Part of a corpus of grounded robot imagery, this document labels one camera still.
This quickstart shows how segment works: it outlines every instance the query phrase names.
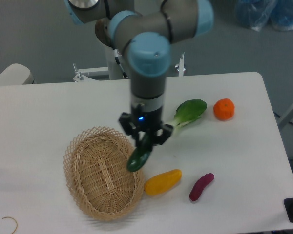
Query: woven basket rim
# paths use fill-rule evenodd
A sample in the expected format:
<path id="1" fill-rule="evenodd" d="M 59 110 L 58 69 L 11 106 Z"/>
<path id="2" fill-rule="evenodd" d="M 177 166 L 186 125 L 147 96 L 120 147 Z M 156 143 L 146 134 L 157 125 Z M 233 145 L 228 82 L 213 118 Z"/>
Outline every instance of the woven basket rim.
<path id="1" fill-rule="evenodd" d="M 104 134 L 109 136 L 108 141 L 106 142 L 115 145 L 115 141 L 120 143 L 121 146 L 124 147 L 122 152 L 131 153 L 133 151 L 133 146 L 130 144 L 129 140 L 119 131 L 108 127 L 94 127 L 83 131 L 70 142 L 64 156 L 64 171 L 66 185 L 79 208 L 95 219 L 109 221 L 126 215 L 137 205 L 144 190 L 144 176 L 142 170 L 132 173 L 134 181 L 132 195 L 130 200 L 120 210 L 114 212 L 100 211 L 89 201 L 82 186 L 81 175 L 79 172 L 79 161 L 83 154 L 83 150 L 89 147 L 90 144 L 104 142 L 102 140 L 96 140 L 98 135 L 104 137 Z M 125 155 L 124 160 L 128 159 L 129 156 L 130 154 Z"/>

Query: purple sweet potato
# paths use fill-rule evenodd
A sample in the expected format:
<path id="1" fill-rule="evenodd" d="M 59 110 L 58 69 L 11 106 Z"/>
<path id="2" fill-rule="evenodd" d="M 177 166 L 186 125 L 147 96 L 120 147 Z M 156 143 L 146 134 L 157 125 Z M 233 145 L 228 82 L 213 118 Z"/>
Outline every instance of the purple sweet potato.
<path id="1" fill-rule="evenodd" d="M 199 180 L 194 184 L 191 193 L 190 193 L 190 199 L 191 201 L 197 201 L 199 197 L 201 196 L 203 190 L 206 186 L 208 186 L 213 180 L 215 176 L 213 173 L 208 173 L 204 175 L 203 177 L 199 178 Z"/>

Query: green leaf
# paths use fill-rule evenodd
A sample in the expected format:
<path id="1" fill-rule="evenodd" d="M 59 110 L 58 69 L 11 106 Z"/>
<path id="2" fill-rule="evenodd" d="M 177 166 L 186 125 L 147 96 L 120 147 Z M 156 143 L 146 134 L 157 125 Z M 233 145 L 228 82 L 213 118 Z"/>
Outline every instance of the green leaf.
<path id="1" fill-rule="evenodd" d="M 201 99 L 188 100 L 182 103 L 176 110 L 174 125 L 183 127 L 201 118 L 201 114 L 207 109 L 207 104 Z"/>

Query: wicker basket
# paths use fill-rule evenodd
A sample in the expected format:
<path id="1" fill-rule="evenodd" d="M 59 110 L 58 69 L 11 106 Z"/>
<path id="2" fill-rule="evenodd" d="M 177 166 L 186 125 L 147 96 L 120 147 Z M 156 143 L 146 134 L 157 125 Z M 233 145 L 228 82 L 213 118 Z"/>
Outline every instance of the wicker basket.
<path id="1" fill-rule="evenodd" d="M 107 127 L 83 131 L 64 156 L 67 186 L 76 204 L 101 221 L 120 218 L 142 197 L 144 176 L 131 173 L 126 163 L 133 151 L 128 139 Z"/>

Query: yellow pepper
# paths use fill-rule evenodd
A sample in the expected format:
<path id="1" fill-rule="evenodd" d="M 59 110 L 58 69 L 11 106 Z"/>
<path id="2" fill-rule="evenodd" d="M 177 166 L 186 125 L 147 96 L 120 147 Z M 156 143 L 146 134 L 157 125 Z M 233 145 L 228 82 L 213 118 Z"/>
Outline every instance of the yellow pepper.
<path id="1" fill-rule="evenodd" d="M 178 183 L 181 176 L 182 172 L 179 169 L 156 175 L 145 183 L 145 192 L 149 196 L 162 194 Z"/>

